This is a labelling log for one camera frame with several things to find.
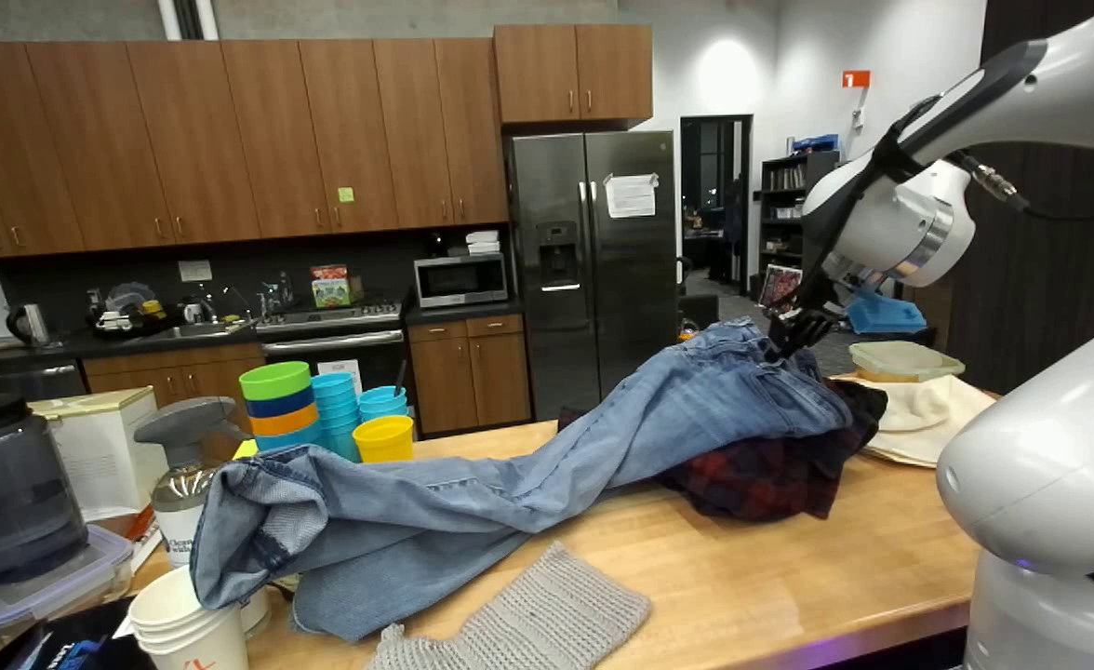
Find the lower cabinet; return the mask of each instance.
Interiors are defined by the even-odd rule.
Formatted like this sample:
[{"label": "lower cabinet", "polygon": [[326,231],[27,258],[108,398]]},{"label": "lower cabinet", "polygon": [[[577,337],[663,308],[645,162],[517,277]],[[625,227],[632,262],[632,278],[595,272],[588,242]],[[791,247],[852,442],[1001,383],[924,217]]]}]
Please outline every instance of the lower cabinet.
[{"label": "lower cabinet", "polygon": [[151,388],[161,404],[226,394],[237,401],[237,425],[248,427],[237,377],[259,366],[258,344],[196,346],[196,351],[149,351],[126,358],[87,358],[90,389]]},{"label": "lower cabinet", "polygon": [[519,316],[470,316],[408,327],[420,437],[532,415]]}]

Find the denim jeans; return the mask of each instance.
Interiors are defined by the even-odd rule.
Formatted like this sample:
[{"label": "denim jeans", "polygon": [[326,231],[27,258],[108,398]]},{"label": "denim jeans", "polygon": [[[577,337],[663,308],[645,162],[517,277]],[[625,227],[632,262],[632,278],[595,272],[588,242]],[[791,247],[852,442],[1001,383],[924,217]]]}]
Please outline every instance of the denim jeans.
[{"label": "denim jeans", "polygon": [[609,486],[749,437],[795,440],[844,425],[848,404],[811,352],[776,358],[760,327],[713,324],[657,351],[526,459],[374,469],[296,445],[223,464],[188,569],[204,605],[301,573],[296,624],[359,639],[428,610]]}]

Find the backsplash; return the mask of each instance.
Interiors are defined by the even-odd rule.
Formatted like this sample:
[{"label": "backsplash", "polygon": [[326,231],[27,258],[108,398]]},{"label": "backsplash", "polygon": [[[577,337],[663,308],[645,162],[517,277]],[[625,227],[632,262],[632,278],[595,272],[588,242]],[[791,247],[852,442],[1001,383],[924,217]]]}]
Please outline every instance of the backsplash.
[{"label": "backsplash", "polygon": [[87,336],[90,286],[149,284],[166,300],[188,300],[195,286],[180,278],[180,262],[209,262],[217,304],[223,313],[258,313],[258,291],[285,272],[296,304],[309,304],[312,263],[346,263],[363,284],[363,300],[402,300],[408,294],[408,262],[456,250],[465,231],[392,231],[338,238],[235,242],[196,250],[126,250],[74,258],[0,262],[7,300],[41,300],[54,337]]}]

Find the cable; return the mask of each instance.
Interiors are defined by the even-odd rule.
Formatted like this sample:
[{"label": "cable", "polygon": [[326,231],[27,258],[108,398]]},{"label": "cable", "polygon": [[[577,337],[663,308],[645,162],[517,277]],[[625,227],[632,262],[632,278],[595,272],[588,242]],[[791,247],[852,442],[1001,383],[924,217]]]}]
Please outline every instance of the cable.
[{"label": "cable", "polygon": [[1094,213],[1048,213],[1037,210],[1029,197],[1019,193],[1014,182],[1009,182],[1001,171],[993,171],[991,162],[964,156],[964,171],[1001,206],[1029,217],[1029,219],[1044,219],[1044,222],[1094,222]]}]

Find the refrigerator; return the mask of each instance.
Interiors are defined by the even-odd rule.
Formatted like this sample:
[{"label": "refrigerator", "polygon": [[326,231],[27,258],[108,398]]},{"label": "refrigerator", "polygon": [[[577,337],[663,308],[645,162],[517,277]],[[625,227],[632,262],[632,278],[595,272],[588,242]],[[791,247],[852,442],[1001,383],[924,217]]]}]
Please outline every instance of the refrigerator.
[{"label": "refrigerator", "polygon": [[673,134],[511,136],[534,415],[590,411],[676,327]]}]

